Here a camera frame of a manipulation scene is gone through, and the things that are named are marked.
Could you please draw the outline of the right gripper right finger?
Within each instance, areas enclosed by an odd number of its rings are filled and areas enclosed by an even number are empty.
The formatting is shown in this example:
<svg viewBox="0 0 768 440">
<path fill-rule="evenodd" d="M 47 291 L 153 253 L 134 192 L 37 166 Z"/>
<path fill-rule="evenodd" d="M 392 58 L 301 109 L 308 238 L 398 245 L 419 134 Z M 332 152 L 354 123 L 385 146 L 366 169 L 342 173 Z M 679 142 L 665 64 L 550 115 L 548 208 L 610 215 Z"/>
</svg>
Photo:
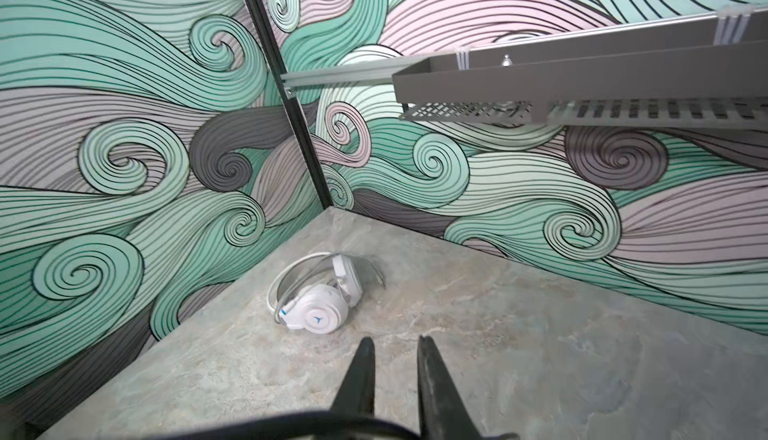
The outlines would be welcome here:
<svg viewBox="0 0 768 440">
<path fill-rule="evenodd" d="M 417 391 L 421 439 L 482 439 L 430 336 L 418 340 Z"/>
</svg>

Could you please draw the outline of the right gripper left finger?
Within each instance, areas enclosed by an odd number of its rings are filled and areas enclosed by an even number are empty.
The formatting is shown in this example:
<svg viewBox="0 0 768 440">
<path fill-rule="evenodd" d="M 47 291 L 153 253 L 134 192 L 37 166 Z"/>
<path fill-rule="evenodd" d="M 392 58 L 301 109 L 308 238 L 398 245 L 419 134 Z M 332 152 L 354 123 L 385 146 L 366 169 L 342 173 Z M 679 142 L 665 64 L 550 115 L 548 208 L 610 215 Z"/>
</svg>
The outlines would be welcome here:
<svg viewBox="0 0 768 440">
<path fill-rule="evenodd" d="M 348 415 L 373 416 L 375 410 L 375 345 L 363 338 L 352 358 L 330 410 Z"/>
</svg>

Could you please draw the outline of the white headphones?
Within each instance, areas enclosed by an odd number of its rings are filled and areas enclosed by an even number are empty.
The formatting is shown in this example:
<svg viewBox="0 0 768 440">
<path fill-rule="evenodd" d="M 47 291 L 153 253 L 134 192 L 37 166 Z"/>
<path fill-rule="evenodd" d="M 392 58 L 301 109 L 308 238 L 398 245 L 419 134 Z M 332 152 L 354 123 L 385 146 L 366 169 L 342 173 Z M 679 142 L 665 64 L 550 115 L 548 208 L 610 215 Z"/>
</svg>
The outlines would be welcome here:
<svg viewBox="0 0 768 440">
<path fill-rule="evenodd" d="M 275 323 L 324 335 L 338 330 L 364 294 L 363 282 L 385 287 L 370 260 L 342 252 L 316 252 L 285 267 L 272 281 L 266 304 Z"/>
</svg>

